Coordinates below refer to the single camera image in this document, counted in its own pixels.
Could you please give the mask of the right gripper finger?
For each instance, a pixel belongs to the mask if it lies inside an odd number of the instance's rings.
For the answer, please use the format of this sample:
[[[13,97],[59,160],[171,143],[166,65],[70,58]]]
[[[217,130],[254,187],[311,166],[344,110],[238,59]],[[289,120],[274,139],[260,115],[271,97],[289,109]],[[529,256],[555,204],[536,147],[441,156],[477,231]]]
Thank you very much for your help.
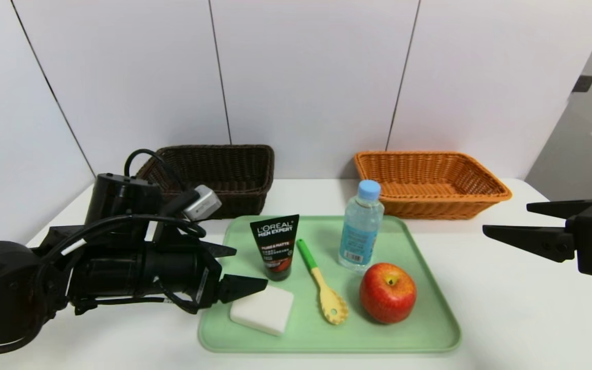
[[[592,217],[592,199],[528,203],[528,212],[562,219]]]
[[[573,260],[573,236],[562,227],[484,225],[483,234],[553,262]]]

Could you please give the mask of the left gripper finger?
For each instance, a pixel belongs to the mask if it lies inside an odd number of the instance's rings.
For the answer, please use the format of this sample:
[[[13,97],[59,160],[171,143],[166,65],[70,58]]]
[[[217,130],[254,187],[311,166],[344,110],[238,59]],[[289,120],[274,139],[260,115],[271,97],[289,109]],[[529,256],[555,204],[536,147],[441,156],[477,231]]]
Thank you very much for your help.
[[[199,245],[204,248],[212,257],[214,258],[221,258],[227,256],[235,256],[237,255],[237,249],[231,248],[228,246],[207,242],[200,240]]]
[[[218,300],[228,304],[254,293],[263,292],[267,285],[267,279],[225,274],[218,284]]]

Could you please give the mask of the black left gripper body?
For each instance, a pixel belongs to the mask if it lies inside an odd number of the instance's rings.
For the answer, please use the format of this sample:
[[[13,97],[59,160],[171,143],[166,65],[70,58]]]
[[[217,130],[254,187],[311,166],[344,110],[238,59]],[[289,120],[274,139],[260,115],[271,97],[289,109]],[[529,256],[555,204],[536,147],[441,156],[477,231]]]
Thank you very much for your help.
[[[223,268],[199,241],[165,239],[143,243],[141,302],[173,304],[190,314],[218,302]]]

